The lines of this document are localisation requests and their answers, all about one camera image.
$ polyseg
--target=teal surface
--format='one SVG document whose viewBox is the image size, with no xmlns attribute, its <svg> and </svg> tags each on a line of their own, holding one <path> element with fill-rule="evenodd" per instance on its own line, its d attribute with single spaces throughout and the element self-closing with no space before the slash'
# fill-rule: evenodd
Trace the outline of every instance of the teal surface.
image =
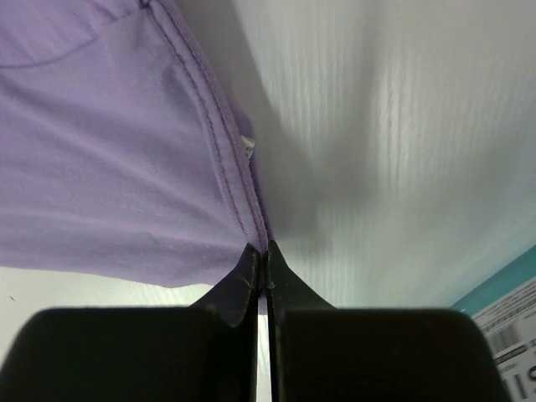
<svg viewBox="0 0 536 402">
<path fill-rule="evenodd" d="M 536 246 L 463 297 L 453 308 L 472 316 L 536 277 Z"/>
</svg>

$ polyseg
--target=clothing tag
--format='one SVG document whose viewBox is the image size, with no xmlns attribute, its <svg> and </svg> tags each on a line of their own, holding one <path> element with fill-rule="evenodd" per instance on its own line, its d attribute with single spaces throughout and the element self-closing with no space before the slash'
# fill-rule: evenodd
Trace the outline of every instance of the clothing tag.
<svg viewBox="0 0 536 402">
<path fill-rule="evenodd" d="M 248 158 L 248 161 L 251 160 L 251 156 L 253 155 L 253 148 L 255 147 L 255 141 L 253 141 L 251 138 L 248 137 L 242 137 L 242 142 L 244 143 L 245 147 L 245 156 Z"/>
<path fill-rule="evenodd" d="M 536 402 L 536 279 L 472 316 L 513 402 Z"/>
</svg>

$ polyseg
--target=white tag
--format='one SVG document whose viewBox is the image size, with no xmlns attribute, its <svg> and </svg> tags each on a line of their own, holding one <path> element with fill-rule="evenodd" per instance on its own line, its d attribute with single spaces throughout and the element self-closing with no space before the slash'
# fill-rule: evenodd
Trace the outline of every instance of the white tag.
<svg viewBox="0 0 536 402">
<path fill-rule="evenodd" d="M 251 156 L 253 155 L 253 148 L 255 147 L 255 141 L 253 141 L 251 138 L 248 137 L 242 137 L 242 142 L 244 143 L 245 147 L 245 156 L 248 158 L 248 161 L 251 160 Z"/>
<path fill-rule="evenodd" d="M 536 279 L 472 317 L 514 402 L 536 401 Z"/>
</svg>

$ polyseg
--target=barcode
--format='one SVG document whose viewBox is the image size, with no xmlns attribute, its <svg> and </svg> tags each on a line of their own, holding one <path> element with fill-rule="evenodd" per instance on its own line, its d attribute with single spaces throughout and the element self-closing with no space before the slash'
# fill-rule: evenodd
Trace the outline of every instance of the barcode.
<svg viewBox="0 0 536 402">
<path fill-rule="evenodd" d="M 498 354 L 503 350 L 506 350 L 521 342 L 518 328 L 516 323 L 508 325 L 506 328 L 501 329 L 487 336 L 487 342 L 492 349 L 493 354 Z"/>
</svg>

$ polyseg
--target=stitching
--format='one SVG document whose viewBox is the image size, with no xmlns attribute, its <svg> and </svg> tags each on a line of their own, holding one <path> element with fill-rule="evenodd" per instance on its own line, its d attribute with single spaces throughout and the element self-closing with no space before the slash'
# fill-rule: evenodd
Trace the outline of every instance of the stitching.
<svg viewBox="0 0 536 402">
<path fill-rule="evenodd" d="M 164 9 L 164 11 L 166 12 L 166 14 L 169 16 L 169 18 L 171 19 L 172 21 L 172 24 L 173 26 L 175 27 L 175 29 L 178 31 L 178 34 L 180 35 L 181 39 L 183 40 L 183 42 L 187 45 L 188 47 L 188 50 L 190 52 L 190 54 L 193 56 L 193 59 L 195 60 L 196 64 L 198 65 L 199 69 L 202 71 L 203 73 L 203 76 L 204 78 L 210 83 L 210 86 L 213 86 L 214 87 L 214 84 L 212 83 L 212 80 L 210 79 L 211 75 L 209 74 L 209 72 L 204 68 L 204 64 L 200 61 L 199 59 L 199 56 L 198 56 L 198 53 L 195 51 L 195 48 L 191 45 L 190 41 L 188 41 L 187 38 L 185 38 L 185 35 L 184 35 L 184 31 L 178 26 L 178 24 L 175 22 L 175 20 L 173 19 L 172 17 L 172 14 L 171 12 L 168 10 L 168 8 L 166 7 L 165 4 L 163 4 L 161 1 L 157 0 L 158 3 L 162 6 L 162 8 Z M 218 98 L 218 96 L 216 96 L 213 92 L 213 98 L 215 100 L 215 103 L 216 103 L 216 106 L 218 107 L 218 112 L 219 114 L 223 117 L 223 123 L 224 123 L 224 126 L 225 126 L 225 130 L 227 133 L 229 133 L 230 129 L 229 129 L 229 122 L 227 121 L 227 119 L 225 118 L 225 114 L 223 113 L 223 107 L 221 105 L 221 102 Z M 218 145 L 217 143 L 215 143 L 215 138 L 214 138 L 214 133 L 213 134 L 213 141 L 214 141 L 214 145 L 216 146 L 216 148 L 218 149 Z M 236 144 L 235 142 L 232 141 L 232 139 L 230 138 L 229 139 L 230 143 L 231 143 L 231 149 L 233 151 L 233 156 L 234 156 L 234 159 L 235 161 L 238 161 L 238 156 L 237 156 L 237 149 L 236 149 Z M 242 172 L 242 169 L 240 169 L 240 165 L 239 165 L 239 175 L 240 175 L 240 179 L 242 181 L 242 183 L 244 182 L 244 173 Z M 251 191 L 251 188 L 248 188 L 247 186 L 244 186 L 244 189 L 245 189 L 245 192 L 246 192 L 246 197 L 248 199 L 248 202 L 250 204 L 254 204 L 255 201 L 251 201 L 251 200 L 256 200 L 256 195 L 254 196 L 252 191 Z M 236 205 L 235 205 L 235 201 L 233 200 L 233 206 L 235 208 L 235 212 L 238 213 L 238 209 L 236 208 Z M 257 237 L 259 239 L 259 243 L 260 243 L 260 247 L 261 248 L 265 248 L 267 246 L 266 242 L 264 241 L 264 237 L 261 236 L 260 234 L 261 233 L 265 233 L 265 226 L 259 221 L 259 216 L 258 214 L 256 214 L 254 211 L 251 211 L 252 212 L 252 215 L 253 215 L 253 220 L 254 220 L 254 223 L 255 223 L 255 228 L 257 230 Z"/>
<path fill-rule="evenodd" d="M 190 85 L 193 87 L 193 91 L 195 92 L 195 95 L 197 96 L 198 101 L 201 104 L 201 108 L 203 109 L 204 118 L 209 124 L 210 139 L 211 139 L 211 141 L 214 144 L 215 149 L 216 149 L 216 158 L 217 158 L 220 173 L 221 173 L 221 175 L 222 175 L 222 177 L 224 179 L 225 186 L 227 188 L 230 188 L 229 180 L 227 179 L 227 174 L 225 173 L 225 167 L 224 167 L 224 164 L 222 162 L 221 153 L 220 153 L 220 150 L 219 150 L 219 148 L 218 148 L 218 146 L 216 144 L 215 133 L 214 133 L 214 125 L 213 125 L 212 120 L 210 119 L 209 110 L 207 108 L 207 105 L 206 105 L 204 99 L 202 98 L 201 94 L 199 93 L 199 88 L 198 88 L 197 84 L 195 83 L 195 81 L 193 80 L 192 75 L 190 74 L 190 72 L 186 68 L 184 59 L 181 57 L 181 55 L 177 52 L 177 50 L 173 46 L 173 43 L 171 42 L 171 39 L 168 37 L 168 35 L 164 31 L 162 25 L 160 25 L 158 20 L 155 18 L 153 12 L 151 12 L 151 17 L 152 17 L 152 20 L 157 25 L 158 31 L 166 39 L 167 45 L 173 51 L 173 54 L 175 55 L 175 57 L 177 58 L 178 62 L 180 63 L 183 71 L 186 73 L 186 76 L 188 77 L 188 81 L 189 81 Z M 234 214 L 235 214 L 235 216 L 236 216 L 236 218 L 238 220 L 238 223 L 240 225 L 240 228 L 242 229 L 242 232 L 244 232 L 244 234 L 246 235 L 244 223 L 242 222 L 242 219 L 240 218 L 240 213 L 239 213 L 239 210 L 238 210 L 238 208 L 236 206 L 235 199 L 233 198 L 233 195 L 230 192 L 229 192 L 229 195 L 230 195 L 231 204 L 232 204 L 232 207 L 233 207 L 233 212 L 234 212 Z"/>
</svg>

